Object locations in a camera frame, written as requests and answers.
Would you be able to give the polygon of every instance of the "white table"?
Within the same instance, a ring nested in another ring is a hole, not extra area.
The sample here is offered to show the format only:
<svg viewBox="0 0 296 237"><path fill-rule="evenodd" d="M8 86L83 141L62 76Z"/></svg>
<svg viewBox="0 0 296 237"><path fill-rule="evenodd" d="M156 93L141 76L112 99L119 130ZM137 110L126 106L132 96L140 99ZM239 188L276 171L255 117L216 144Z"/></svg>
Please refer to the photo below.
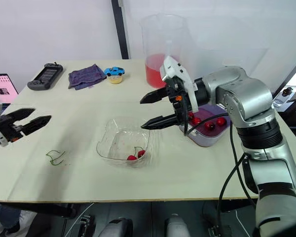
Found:
<svg viewBox="0 0 296 237"><path fill-rule="evenodd" d="M53 88L25 88L7 113L18 108L37 110L22 121L52 115L41 130L0 147L0 201L94 202L131 200L217 199L234 159L229 132L212 147L203 148L184 137L178 127L153 131L152 161L142 168L114 167L104 162L95 148L108 120L117 116L151 119L173 113L168 99L140 105L154 90L146 83L141 60L59 61L64 72ZM92 88L68 89L68 73L97 63L126 71L121 84L105 80ZM296 137L278 116L282 133L296 161ZM240 139L234 131L238 156ZM51 166L45 154L66 151L64 162ZM244 198L238 177L230 180L225 198Z"/></svg>

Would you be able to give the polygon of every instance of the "purple towel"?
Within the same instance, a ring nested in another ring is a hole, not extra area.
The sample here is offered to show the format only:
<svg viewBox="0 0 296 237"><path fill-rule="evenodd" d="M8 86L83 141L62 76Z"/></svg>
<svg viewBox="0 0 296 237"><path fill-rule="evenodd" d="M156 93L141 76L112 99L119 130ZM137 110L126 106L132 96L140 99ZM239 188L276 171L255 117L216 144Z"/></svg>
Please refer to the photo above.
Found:
<svg viewBox="0 0 296 237"><path fill-rule="evenodd" d="M69 73L69 87L80 90L95 85L105 79L107 76L96 64L91 67Z"/></svg>

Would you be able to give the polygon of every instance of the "toy car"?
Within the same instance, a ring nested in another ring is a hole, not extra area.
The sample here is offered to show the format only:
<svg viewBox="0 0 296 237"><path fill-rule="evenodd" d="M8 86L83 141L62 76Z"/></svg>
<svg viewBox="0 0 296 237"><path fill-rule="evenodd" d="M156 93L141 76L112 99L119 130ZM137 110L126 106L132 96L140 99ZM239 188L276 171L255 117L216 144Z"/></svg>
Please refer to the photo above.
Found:
<svg viewBox="0 0 296 237"><path fill-rule="evenodd" d="M121 76L122 74L125 73L124 69L118 68L118 67L112 67L112 68L106 68L104 73L109 77L109 76L116 76L119 75Z"/></svg>

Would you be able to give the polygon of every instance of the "black game controller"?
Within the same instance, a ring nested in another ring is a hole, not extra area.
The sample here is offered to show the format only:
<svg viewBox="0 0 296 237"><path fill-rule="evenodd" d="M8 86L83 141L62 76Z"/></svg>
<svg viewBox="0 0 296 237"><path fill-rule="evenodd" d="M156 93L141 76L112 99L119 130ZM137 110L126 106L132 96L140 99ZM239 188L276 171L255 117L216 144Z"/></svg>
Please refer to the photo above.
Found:
<svg viewBox="0 0 296 237"><path fill-rule="evenodd" d="M56 62L45 64L38 76L33 81L28 82L28 88L31 90L48 90L62 70L63 66Z"/></svg>

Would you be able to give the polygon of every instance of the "red ball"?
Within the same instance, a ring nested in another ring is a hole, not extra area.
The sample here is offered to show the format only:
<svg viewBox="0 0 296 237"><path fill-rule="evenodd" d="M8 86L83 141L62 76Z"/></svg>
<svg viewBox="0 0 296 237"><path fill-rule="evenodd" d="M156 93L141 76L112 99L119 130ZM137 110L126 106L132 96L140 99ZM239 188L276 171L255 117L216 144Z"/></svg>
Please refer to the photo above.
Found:
<svg viewBox="0 0 296 237"><path fill-rule="evenodd" d="M225 118L223 118L223 117L219 117L219 118L216 120L216 123L217 123L218 126L224 126L224 125L227 123L227 121L226 121Z"/></svg>
<svg viewBox="0 0 296 237"><path fill-rule="evenodd" d="M202 120L201 120L200 118L193 118L193 119L192 119L192 124L193 124L193 125L197 125L197 124L199 124L201 121L202 121Z"/></svg>
<svg viewBox="0 0 296 237"><path fill-rule="evenodd" d="M130 155L128 156L127 160L136 160L137 157L136 156L133 156L133 155Z"/></svg>
<svg viewBox="0 0 296 237"><path fill-rule="evenodd" d="M188 112L188 119L192 120L194 118L194 114L192 112Z"/></svg>
<svg viewBox="0 0 296 237"><path fill-rule="evenodd" d="M208 131L212 131L215 129L215 124L213 122L206 122L204 126Z"/></svg>
<svg viewBox="0 0 296 237"><path fill-rule="evenodd" d="M145 154L145 150L138 151L138 158L142 157Z"/></svg>

